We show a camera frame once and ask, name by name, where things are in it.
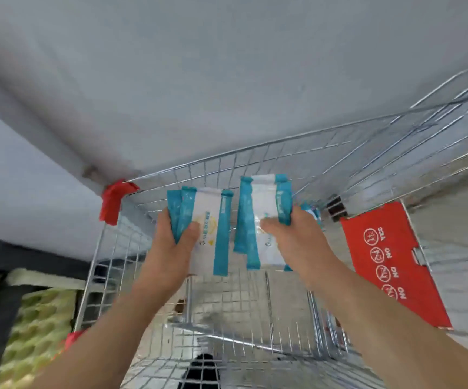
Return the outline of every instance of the person's right hand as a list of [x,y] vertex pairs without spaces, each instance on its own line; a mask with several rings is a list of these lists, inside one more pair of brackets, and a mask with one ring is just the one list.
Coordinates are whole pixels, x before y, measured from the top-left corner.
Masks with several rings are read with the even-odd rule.
[[298,206],[291,211],[291,225],[281,224],[277,218],[265,218],[261,228],[275,236],[284,261],[310,290],[317,281],[318,270],[326,269],[326,261],[338,260],[315,218]]

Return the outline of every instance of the shopping cart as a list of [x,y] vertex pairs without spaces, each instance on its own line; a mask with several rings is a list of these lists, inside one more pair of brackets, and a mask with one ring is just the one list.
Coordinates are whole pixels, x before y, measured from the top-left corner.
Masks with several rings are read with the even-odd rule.
[[[463,307],[468,306],[468,70],[406,111],[134,178],[140,190],[123,199],[118,224],[102,230],[75,330],[91,326],[131,287],[168,189],[231,189],[235,209],[240,176],[268,173],[288,175],[294,200],[322,210],[328,240],[350,267],[338,218],[401,200],[454,325],[451,335],[468,347],[468,307]],[[445,216],[456,210],[456,235],[441,238],[449,223]],[[202,354],[212,359],[197,361]],[[191,363],[197,376],[188,373]],[[228,277],[188,278],[160,310],[123,387],[214,384],[217,379],[223,387],[383,387],[348,333],[295,273],[247,271],[246,258],[237,254],[230,257]]]

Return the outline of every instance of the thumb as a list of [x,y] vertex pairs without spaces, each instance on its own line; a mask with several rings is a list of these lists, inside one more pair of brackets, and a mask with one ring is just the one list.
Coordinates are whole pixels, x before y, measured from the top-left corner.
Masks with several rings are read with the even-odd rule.
[[284,236],[284,234],[289,230],[289,227],[281,224],[278,218],[263,218],[260,225],[263,231],[274,235],[277,239]]
[[176,245],[176,251],[178,255],[190,257],[191,251],[198,240],[200,235],[200,224],[196,221],[192,221],[184,233],[180,237],[180,241]]

